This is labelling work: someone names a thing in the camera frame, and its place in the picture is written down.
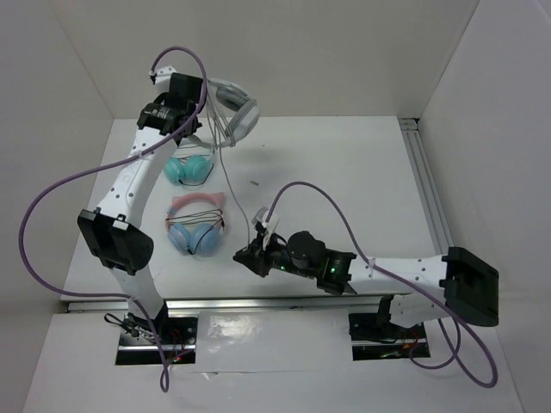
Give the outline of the grey white headphones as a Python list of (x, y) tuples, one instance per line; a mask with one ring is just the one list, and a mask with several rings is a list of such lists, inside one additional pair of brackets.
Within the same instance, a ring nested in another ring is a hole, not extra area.
[(188, 140), (209, 150), (233, 147), (243, 140), (260, 118), (257, 101), (240, 85), (219, 78), (207, 80), (207, 123), (213, 142), (192, 134)]

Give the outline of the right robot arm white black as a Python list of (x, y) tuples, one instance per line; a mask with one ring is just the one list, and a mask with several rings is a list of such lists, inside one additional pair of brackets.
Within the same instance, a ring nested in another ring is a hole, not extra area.
[(280, 270), (314, 280), (318, 289), (335, 296), (380, 296), (375, 326), (385, 337), (444, 317), (478, 327), (499, 321), (498, 270), (462, 247), (439, 256), (362, 260), (300, 231), (288, 240), (258, 234), (233, 260), (262, 278)]

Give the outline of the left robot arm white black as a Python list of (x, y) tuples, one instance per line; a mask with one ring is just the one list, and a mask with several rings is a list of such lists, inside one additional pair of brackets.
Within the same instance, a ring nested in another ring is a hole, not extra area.
[(172, 73), (157, 81), (162, 91), (140, 112), (130, 163), (97, 207), (82, 210), (77, 218), (90, 253), (116, 278), (127, 296), (130, 318), (151, 343), (166, 339), (170, 322), (149, 267), (154, 242), (140, 229), (145, 204), (181, 139), (200, 127), (196, 111), (206, 98), (200, 77)]

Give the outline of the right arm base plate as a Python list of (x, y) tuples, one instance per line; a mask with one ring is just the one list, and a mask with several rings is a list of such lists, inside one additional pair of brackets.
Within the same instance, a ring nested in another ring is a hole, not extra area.
[(423, 324), (404, 328), (379, 322), (374, 313), (350, 313), (349, 325), (353, 361), (430, 357)]

